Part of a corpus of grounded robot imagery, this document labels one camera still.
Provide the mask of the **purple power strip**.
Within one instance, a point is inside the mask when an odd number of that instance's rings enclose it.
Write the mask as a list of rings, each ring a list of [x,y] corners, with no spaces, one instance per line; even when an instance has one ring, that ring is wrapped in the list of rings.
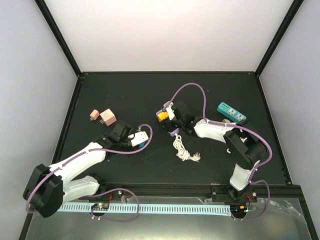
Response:
[[[156,117],[157,117],[157,114],[160,113],[160,112],[163,112],[162,110],[159,110],[158,112],[156,112]],[[160,125],[164,128],[164,121],[162,122],[159,122]],[[179,133],[179,130],[175,130],[174,132],[168,132],[168,134],[171,136],[171,137],[174,137],[175,135],[177,135]]]

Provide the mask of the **blue cube socket adapter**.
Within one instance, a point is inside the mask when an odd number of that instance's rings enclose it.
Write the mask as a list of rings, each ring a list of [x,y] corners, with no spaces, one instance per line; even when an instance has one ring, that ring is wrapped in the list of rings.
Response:
[[[140,149],[140,148],[143,148],[144,146],[145,146],[145,143],[143,142],[139,144],[138,148]]]

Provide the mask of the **pink cube socket adapter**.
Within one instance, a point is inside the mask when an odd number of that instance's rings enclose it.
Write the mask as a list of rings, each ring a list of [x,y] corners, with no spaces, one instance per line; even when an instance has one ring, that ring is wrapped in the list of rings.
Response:
[[[99,122],[106,124],[107,126],[110,126],[117,121],[115,114],[109,108],[101,112],[99,116],[101,118]]]

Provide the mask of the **teal power strip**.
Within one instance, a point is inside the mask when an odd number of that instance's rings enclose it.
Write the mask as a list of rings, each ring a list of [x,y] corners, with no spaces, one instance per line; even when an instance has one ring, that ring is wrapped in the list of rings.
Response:
[[[247,117],[244,114],[235,110],[233,107],[229,106],[225,102],[221,102],[218,105],[217,111],[235,123],[247,119]]]

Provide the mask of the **small pink charger plug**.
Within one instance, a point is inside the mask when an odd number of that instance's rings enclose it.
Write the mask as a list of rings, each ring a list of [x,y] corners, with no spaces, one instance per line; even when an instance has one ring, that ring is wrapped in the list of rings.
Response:
[[[100,115],[99,111],[94,109],[89,115],[90,120],[95,121],[99,117],[99,115]]]

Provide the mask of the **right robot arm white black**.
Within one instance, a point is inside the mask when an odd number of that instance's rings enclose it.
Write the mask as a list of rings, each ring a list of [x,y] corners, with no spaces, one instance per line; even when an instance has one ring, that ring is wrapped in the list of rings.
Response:
[[[177,156],[182,161],[198,162],[201,156],[198,152],[191,155],[185,149],[180,131],[189,136],[225,143],[227,152],[235,162],[226,195],[233,202],[240,201],[246,195],[245,190],[250,184],[254,171],[267,153],[267,148],[258,137],[239,128],[246,123],[244,120],[240,123],[211,123],[203,117],[194,116],[182,101],[176,104],[165,103],[156,113],[156,117],[162,127],[175,138],[173,146],[177,149]]]

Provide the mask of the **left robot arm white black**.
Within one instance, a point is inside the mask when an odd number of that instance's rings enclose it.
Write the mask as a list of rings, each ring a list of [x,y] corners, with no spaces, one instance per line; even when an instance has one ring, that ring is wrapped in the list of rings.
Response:
[[[90,167],[103,162],[108,153],[130,155],[137,144],[137,133],[132,126],[118,122],[112,130],[96,137],[72,156],[46,166],[36,166],[27,182],[22,197],[28,213],[52,216],[65,203],[85,196],[103,199],[108,192],[103,180],[95,174],[76,179]]]

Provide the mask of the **yellow cube socket adapter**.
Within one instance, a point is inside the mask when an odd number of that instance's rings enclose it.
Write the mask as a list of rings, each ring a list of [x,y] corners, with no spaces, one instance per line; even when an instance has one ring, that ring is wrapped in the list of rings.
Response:
[[[157,119],[161,123],[169,117],[169,114],[166,111],[161,111],[157,114]]]

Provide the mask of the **left circuit board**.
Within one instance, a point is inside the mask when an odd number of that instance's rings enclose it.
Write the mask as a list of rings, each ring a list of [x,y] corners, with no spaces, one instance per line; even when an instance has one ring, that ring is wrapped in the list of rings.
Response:
[[[109,209],[109,203],[100,202],[95,203],[91,206],[91,210],[93,211],[107,211]]]

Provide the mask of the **circuit board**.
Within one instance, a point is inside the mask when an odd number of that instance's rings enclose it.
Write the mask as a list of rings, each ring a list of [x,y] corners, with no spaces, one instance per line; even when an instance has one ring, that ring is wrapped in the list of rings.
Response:
[[[248,204],[248,205],[231,205],[230,211],[233,214],[239,214],[239,213],[247,213],[251,211],[255,211],[257,209],[256,204]]]
[[[91,206],[91,210],[93,211],[107,211],[109,209],[109,203],[100,202],[95,203]]]

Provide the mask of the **right circuit board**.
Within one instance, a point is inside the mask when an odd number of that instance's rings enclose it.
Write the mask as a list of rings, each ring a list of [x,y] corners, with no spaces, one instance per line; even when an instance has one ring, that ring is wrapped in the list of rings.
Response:
[[[247,213],[251,211],[255,211],[257,209],[256,204],[248,204],[248,205],[231,205],[230,211],[233,214],[239,214],[239,213]]]

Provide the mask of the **black front rail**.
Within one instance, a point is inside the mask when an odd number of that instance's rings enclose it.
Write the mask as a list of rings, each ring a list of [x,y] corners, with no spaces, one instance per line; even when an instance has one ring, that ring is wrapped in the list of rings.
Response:
[[[213,202],[242,203],[245,198],[253,196],[256,198],[302,198],[303,192],[298,185],[267,185],[259,183],[248,185],[243,190],[236,190],[231,185],[212,185],[212,186],[126,186],[117,189],[108,189],[94,181],[79,180],[72,181],[66,186],[58,184],[50,187],[40,187],[30,203],[40,203],[54,205],[58,207],[79,198],[102,198],[115,192],[117,195],[150,196],[150,197],[206,197]]]

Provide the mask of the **right black frame post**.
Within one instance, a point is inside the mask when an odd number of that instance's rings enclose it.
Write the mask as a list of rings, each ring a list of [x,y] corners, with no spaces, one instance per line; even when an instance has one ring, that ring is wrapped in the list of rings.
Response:
[[[277,49],[279,43],[284,37],[286,31],[288,30],[290,24],[298,13],[300,7],[302,6],[304,0],[293,0],[288,11],[286,12],[283,20],[281,21],[275,35],[273,36],[268,48],[266,49],[260,63],[255,70],[255,75],[260,77],[263,73],[265,67],[267,66],[269,60],[271,59],[273,53]]]

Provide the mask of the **black frame post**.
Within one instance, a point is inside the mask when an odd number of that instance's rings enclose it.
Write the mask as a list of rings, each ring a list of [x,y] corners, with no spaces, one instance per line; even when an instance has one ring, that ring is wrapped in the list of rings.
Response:
[[[78,77],[82,74],[82,71],[80,70],[65,38],[63,37],[63,34],[61,33],[49,7],[46,4],[45,0],[35,0],[34,1],[40,10],[42,16],[44,17],[47,25],[49,26],[51,32],[53,33],[55,39],[57,40],[61,50],[63,51],[66,59],[68,60],[72,70],[74,71],[75,75]]]
[[[267,66],[269,60],[271,59],[273,53],[277,49],[279,43],[284,37],[286,31],[288,30],[290,24],[298,13],[300,7],[302,6],[304,0],[293,0],[288,11],[286,12],[283,20],[281,21],[275,35],[273,36],[268,48],[266,49],[260,63],[255,70],[255,75],[260,77],[263,73],[265,67]]]

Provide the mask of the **left black frame post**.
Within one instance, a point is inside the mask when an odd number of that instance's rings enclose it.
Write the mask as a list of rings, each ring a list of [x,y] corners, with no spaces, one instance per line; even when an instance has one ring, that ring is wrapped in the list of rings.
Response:
[[[57,40],[61,50],[63,51],[66,59],[68,60],[72,70],[74,71],[75,75],[78,77],[82,74],[82,71],[80,70],[65,38],[63,37],[63,34],[61,33],[49,7],[46,4],[45,0],[35,0],[34,1],[40,10],[42,16],[44,17],[47,25],[49,26],[51,32],[53,33],[55,39]]]

